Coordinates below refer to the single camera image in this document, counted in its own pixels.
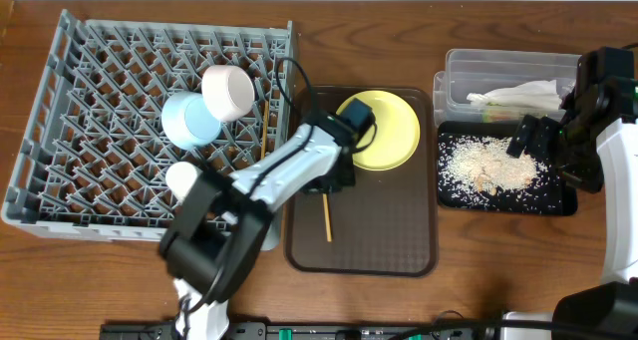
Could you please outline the green orange snack wrapper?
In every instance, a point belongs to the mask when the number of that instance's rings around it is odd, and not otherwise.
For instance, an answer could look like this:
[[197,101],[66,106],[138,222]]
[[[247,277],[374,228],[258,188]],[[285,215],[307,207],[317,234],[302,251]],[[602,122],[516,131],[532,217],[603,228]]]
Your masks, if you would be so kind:
[[525,112],[518,109],[501,106],[488,106],[482,110],[481,121],[483,123],[517,124]]

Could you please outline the wooden chopstick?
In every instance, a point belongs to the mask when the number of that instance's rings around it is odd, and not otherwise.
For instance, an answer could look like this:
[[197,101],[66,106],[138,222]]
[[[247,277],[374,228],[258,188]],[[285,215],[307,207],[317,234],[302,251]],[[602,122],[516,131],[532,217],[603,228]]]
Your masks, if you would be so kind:
[[265,158],[266,151],[267,151],[269,115],[270,115],[270,102],[266,100],[264,103],[263,119],[262,119],[262,136],[261,136],[261,149],[260,149],[261,160]]
[[325,224],[326,239],[327,239],[328,242],[332,242],[333,241],[333,234],[332,234],[332,224],[331,224],[330,204],[329,204],[328,193],[323,193],[322,194],[322,203],[323,203],[323,213],[324,213],[324,224]]

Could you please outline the light blue bowl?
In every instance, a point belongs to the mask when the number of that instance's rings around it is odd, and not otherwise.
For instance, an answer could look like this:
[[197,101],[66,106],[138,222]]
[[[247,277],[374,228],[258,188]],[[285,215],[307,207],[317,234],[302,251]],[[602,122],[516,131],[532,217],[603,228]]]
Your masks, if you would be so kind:
[[203,95],[194,92],[178,92],[169,96],[160,119],[168,140],[185,151],[209,145],[222,128],[222,123],[206,107]]

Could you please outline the white bowl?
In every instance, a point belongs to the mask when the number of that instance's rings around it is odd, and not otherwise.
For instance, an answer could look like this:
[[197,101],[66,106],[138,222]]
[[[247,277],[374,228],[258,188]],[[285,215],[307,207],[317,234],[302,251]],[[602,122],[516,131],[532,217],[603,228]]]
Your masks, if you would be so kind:
[[255,90],[248,74],[232,65],[208,67],[202,76],[201,93],[209,112],[221,122],[234,122],[252,109]]

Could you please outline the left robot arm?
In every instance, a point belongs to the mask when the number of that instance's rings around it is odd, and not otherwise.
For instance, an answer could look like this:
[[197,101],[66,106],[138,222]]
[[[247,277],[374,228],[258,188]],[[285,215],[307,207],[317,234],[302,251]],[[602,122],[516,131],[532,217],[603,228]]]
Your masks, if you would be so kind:
[[277,209],[299,190],[326,195],[354,185],[353,155],[376,131],[372,108],[358,99],[336,114],[314,108],[262,161],[198,175],[159,243],[181,288],[169,338],[220,338],[228,326],[221,306],[252,270]]

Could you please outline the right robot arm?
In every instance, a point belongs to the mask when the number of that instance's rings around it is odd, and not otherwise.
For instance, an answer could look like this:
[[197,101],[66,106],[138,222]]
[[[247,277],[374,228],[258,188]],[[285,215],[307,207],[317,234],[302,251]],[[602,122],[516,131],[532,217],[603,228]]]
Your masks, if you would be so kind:
[[575,86],[556,121],[526,115],[507,148],[554,167],[568,184],[604,191],[606,250],[601,283],[562,298],[550,313],[508,312],[506,320],[548,321],[637,336],[637,80],[634,46],[602,47],[578,60]]

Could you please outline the white cup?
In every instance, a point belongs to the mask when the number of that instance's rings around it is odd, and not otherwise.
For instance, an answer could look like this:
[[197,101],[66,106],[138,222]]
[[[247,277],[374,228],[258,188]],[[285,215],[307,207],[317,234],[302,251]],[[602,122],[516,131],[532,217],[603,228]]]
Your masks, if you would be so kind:
[[188,162],[171,165],[165,175],[165,181],[175,198],[182,202],[193,187],[202,170]]

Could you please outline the yellow plate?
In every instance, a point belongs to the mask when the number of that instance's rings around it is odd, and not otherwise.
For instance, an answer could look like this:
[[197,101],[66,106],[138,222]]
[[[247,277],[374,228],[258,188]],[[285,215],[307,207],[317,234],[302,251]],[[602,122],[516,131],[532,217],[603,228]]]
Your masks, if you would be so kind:
[[369,145],[353,154],[353,163],[363,170],[391,170],[405,163],[416,151],[421,129],[413,108],[401,97],[381,90],[357,93],[337,110],[341,116],[355,99],[372,108],[377,132],[369,130],[358,146]]

